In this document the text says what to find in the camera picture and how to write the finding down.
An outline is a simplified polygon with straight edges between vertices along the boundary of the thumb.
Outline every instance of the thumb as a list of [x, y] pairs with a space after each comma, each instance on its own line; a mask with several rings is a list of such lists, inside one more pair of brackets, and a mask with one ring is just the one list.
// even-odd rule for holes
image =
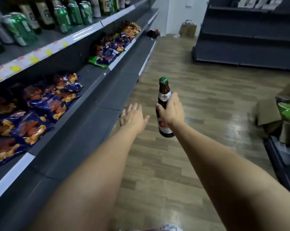
[[165, 112], [165, 109], [162, 107], [161, 104], [156, 104], [156, 109], [158, 110], [160, 116], [163, 116], [164, 112]]
[[149, 115], [147, 115], [147, 116], [144, 118], [144, 126], [147, 125], [149, 118], [150, 118]]

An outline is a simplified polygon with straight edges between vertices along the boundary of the open cardboard box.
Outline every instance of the open cardboard box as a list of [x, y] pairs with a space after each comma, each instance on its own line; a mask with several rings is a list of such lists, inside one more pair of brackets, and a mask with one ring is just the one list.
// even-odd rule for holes
[[290, 123], [282, 120], [277, 100], [290, 100], [290, 84], [275, 97], [260, 100], [257, 103], [257, 125], [262, 126], [268, 136], [276, 136], [281, 143], [290, 145]]

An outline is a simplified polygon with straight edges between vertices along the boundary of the hand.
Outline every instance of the hand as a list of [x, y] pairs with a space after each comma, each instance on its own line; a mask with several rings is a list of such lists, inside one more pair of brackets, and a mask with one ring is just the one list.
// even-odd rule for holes
[[143, 119], [142, 105], [135, 103], [133, 106], [129, 105], [127, 111], [125, 109], [122, 111], [120, 126], [130, 127], [138, 135], [145, 129], [148, 120], [149, 116]]
[[184, 122], [184, 111], [177, 92], [172, 93], [166, 104], [166, 109], [158, 103], [156, 104], [156, 109], [160, 114], [162, 122], [168, 127], [171, 127], [174, 122]]

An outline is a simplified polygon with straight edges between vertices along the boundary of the brown cardboard box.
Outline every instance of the brown cardboard box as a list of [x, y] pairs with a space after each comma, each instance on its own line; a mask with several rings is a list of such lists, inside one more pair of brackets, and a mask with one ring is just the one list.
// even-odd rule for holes
[[180, 38], [195, 38], [196, 25], [193, 23], [184, 22], [179, 30]]
[[290, 144], [290, 123], [282, 120], [276, 100], [290, 100], [290, 84], [276, 97], [260, 100], [256, 105], [257, 125], [264, 132], [279, 137], [281, 143]]

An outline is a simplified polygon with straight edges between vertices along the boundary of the person's left arm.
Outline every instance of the person's left arm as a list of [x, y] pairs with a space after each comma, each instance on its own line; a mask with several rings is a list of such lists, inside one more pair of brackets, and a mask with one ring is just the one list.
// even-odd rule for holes
[[123, 110], [120, 130], [58, 187], [28, 229], [107, 230], [128, 152], [148, 120], [149, 116], [143, 119], [141, 105], [130, 105], [127, 112]]

